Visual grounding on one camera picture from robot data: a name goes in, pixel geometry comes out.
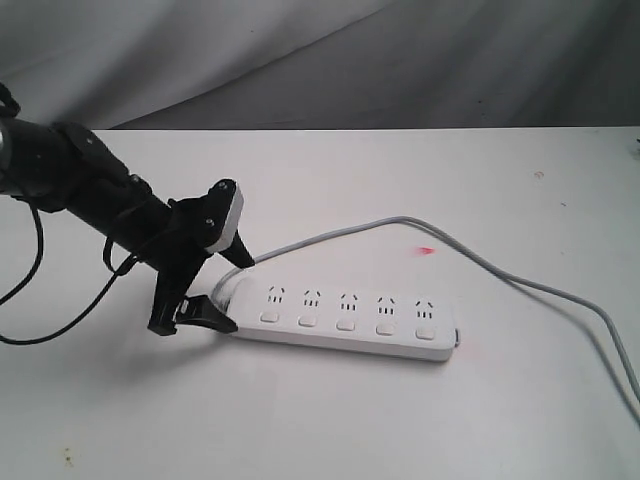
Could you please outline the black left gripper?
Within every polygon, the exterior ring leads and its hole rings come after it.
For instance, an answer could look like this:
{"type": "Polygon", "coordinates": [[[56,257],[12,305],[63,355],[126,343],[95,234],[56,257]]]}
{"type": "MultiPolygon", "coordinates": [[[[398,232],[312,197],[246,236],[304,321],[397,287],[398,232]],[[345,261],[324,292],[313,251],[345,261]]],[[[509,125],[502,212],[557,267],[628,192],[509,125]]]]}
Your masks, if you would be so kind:
{"type": "MultiPolygon", "coordinates": [[[[171,199],[162,224],[147,246],[147,264],[157,271],[148,329],[160,336],[177,332],[176,325],[202,327],[219,333],[235,333],[238,325],[220,311],[206,295],[185,297],[214,241],[215,229],[207,223],[216,219],[216,207],[209,197],[171,199]]],[[[251,268],[255,260],[239,234],[219,252],[236,268],[251,268]]]]}

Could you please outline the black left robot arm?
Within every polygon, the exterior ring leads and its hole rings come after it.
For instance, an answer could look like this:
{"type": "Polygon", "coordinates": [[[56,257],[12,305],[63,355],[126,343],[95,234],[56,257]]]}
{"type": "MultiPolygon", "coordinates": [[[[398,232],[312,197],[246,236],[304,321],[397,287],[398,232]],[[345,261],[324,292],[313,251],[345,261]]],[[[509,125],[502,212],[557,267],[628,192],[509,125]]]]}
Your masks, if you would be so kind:
{"type": "Polygon", "coordinates": [[[44,255],[41,213],[68,211],[100,232],[102,258],[113,279],[143,263],[157,273],[148,328],[170,336],[180,325],[230,334],[237,324],[205,295],[187,294],[204,263],[219,254],[239,269],[255,261],[238,233],[244,199],[232,179],[195,198],[163,202],[91,130],[75,123],[41,125],[19,119],[1,89],[1,193],[26,203],[37,250],[26,276],[2,297],[7,302],[35,276],[44,255]]]}

